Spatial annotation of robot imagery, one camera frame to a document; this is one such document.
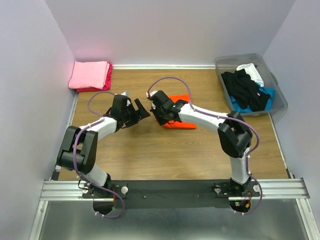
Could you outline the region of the orange t shirt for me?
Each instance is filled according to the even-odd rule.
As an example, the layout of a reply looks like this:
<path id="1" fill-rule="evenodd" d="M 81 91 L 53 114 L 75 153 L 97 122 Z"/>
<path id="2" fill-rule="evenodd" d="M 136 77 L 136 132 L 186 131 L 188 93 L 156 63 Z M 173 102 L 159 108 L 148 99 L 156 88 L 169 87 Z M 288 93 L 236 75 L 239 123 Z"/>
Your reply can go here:
<path id="1" fill-rule="evenodd" d="M 168 96 L 174 103 L 178 100 L 189 101 L 189 94 L 169 95 Z M 181 129 L 181 130 L 195 130 L 197 125 L 189 122 L 178 122 L 171 120 L 162 125 L 167 129 Z"/>

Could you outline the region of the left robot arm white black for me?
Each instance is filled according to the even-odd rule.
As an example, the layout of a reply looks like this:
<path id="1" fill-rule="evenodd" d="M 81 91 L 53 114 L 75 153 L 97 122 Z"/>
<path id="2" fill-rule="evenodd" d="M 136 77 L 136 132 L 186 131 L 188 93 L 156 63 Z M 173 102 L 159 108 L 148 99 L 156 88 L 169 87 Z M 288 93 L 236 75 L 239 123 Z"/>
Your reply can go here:
<path id="1" fill-rule="evenodd" d="M 96 164 L 98 141 L 151 116 L 139 99 L 134 102 L 137 108 L 128 96 L 117 94 L 111 107 L 105 114 L 100 114 L 98 120 L 80 127 L 69 126 L 65 131 L 57 165 L 75 171 L 87 183 L 87 189 L 93 189 L 101 198 L 117 193 L 112 189 L 111 176 Z"/>

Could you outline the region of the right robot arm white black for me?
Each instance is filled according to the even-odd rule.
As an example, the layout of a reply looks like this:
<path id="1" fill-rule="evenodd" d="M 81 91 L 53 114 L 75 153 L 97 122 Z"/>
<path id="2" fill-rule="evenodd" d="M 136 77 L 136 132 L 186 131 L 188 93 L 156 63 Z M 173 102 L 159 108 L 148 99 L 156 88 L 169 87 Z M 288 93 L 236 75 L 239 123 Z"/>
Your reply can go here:
<path id="1" fill-rule="evenodd" d="M 243 196 L 248 191 L 251 181 L 248 154 L 253 135 L 240 114 L 235 111 L 229 114 L 213 112 L 191 106 L 185 100 L 176 103 L 170 98 L 149 100 L 151 112 L 161 124 L 169 121 L 188 122 L 217 133 L 222 150 L 230 157 L 230 191 L 236 196 Z"/>

